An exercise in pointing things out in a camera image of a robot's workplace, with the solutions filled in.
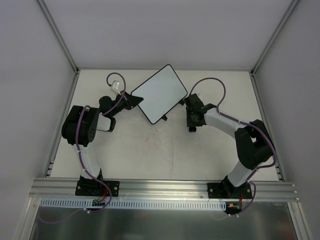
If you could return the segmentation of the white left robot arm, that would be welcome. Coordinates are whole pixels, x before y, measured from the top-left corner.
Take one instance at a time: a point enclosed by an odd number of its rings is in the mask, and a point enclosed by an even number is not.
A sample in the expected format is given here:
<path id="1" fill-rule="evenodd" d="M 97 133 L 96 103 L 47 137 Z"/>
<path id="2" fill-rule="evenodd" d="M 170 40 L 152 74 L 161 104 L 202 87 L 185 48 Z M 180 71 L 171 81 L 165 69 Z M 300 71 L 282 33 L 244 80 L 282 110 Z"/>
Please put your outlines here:
<path id="1" fill-rule="evenodd" d="M 99 107 L 72 106 L 61 129 L 61 135 L 75 150 L 80 166 L 81 179 L 89 180 L 87 189 L 93 195 L 104 191 L 102 169 L 90 150 L 96 132 L 113 132 L 116 126 L 115 115 L 123 110 L 131 110 L 144 100 L 125 91 L 116 95 L 114 100 L 109 96 L 99 99 Z"/>

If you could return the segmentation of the small black-framed whiteboard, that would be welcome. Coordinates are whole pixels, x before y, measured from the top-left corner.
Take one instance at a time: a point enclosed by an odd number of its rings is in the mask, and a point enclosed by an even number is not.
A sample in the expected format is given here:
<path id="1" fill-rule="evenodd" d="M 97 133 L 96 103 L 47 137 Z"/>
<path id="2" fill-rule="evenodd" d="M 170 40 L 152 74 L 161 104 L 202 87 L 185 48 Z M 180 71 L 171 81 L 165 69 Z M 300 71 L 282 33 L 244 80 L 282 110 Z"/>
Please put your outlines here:
<path id="1" fill-rule="evenodd" d="M 132 96 L 143 98 L 138 107 L 152 125 L 161 119 L 166 120 L 166 114 L 187 94 L 186 87 L 170 64 L 131 91 Z"/>

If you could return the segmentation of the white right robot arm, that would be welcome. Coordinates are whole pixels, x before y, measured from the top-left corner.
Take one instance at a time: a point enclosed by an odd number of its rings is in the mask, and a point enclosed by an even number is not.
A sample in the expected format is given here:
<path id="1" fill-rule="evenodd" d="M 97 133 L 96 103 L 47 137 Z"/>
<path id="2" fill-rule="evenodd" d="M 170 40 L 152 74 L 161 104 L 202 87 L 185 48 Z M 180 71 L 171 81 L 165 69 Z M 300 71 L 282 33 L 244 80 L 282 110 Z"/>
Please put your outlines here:
<path id="1" fill-rule="evenodd" d="M 221 112 L 212 103 L 204 104 L 197 94 L 191 94 L 183 101 L 190 133 L 195 133 L 198 127 L 210 126 L 235 140 L 238 162 L 217 188 L 228 197 L 235 198 L 258 167 L 276 155 L 265 124 L 258 119 L 251 122 L 240 121 Z"/>

